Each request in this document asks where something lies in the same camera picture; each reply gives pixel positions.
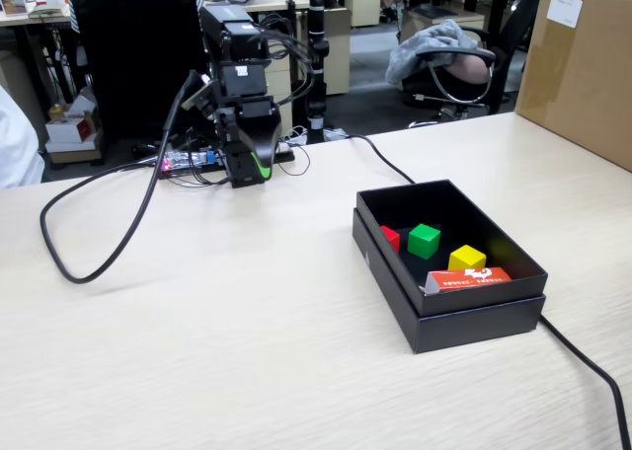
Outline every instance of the white label on cardboard box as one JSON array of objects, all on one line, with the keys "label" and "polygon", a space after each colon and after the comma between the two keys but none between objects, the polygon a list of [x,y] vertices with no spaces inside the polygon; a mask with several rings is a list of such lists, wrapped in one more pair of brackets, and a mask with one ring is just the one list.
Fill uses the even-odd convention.
[{"label": "white label on cardboard box", "polygon": [[582,12],[582,0],[551,0],[546,19],[575,28]]}]

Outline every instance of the red item on shelf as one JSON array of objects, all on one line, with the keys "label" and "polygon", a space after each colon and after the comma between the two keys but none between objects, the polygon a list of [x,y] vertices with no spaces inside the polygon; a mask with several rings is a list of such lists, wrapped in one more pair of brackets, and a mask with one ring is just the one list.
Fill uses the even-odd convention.
[{"label": "red item on shelf", "polygon": [[388,240],[388,242],[391,244],[391,246],[393,247],[393,249],[399,253],[399,241],[400,241],[400,236],[399,233],[391,230],[389,227],[387,226],[382,226],[382,233],[384,233],[384,236],[386,237],[386,239]]}]

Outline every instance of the white box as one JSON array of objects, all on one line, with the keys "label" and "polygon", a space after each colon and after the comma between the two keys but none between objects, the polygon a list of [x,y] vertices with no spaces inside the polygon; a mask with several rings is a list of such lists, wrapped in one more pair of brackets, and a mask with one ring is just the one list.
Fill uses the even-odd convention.
[{"label": "white box", "polygon": [[93,132],[81,143],[48,141],[46,142],[46,152],[94,151],[95,149],[99,149],[102,135],[103,129],[99,129],[99,132]]},{"label": "white box", "polygon": [[81,143],[90,135],[90,124],[83,118],[54,119],[46,124],[50,142]]}]

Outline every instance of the black chair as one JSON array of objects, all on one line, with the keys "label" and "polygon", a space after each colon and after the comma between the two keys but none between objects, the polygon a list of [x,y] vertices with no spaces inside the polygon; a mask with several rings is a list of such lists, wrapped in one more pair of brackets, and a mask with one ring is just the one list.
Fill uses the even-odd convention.
[{"label": "black chair", "polygon": [[[487,107],[488,114],[496,114],[503,101],[514,52],[535,23],[539,1],[521,0],[497,36],[480,29],[463,28],[477,34],[487,44],[487,49],[492,51],[493,55],[479,50],[451,47],[418,53],[418,56],[428,63],[428,67],[403,80],[404,93],[412,96],[415,106],[437,110],[439,113],[448,113],[452,119],[467,117],[468,107]],[[432,59],[437,53],[476,55],[490,69],[489,83],[471,85],[453,77],[440,67],[433,67]],[[455,114],[442,110],[444,104],[456,105]]]}]

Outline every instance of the small red box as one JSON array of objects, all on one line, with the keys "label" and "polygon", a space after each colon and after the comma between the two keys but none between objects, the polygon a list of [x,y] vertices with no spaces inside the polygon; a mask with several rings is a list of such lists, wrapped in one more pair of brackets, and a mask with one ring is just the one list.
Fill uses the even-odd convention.
[{"label": "small red box", "polygon": [[397,253],[399,253],[399,240],[400,240],[399,233],[391,230],[387,226],[382,226],[381,228],[382,228],[382,233],[384,233],[384,236],[386,237],[388,242],[391,244],[393,249]]},{"label": "small red box", "polygon": [[426,295],[439,292],[480,287],[512,280],[501,267],[485,269],[435,270],[428,273],[426,279]]}]

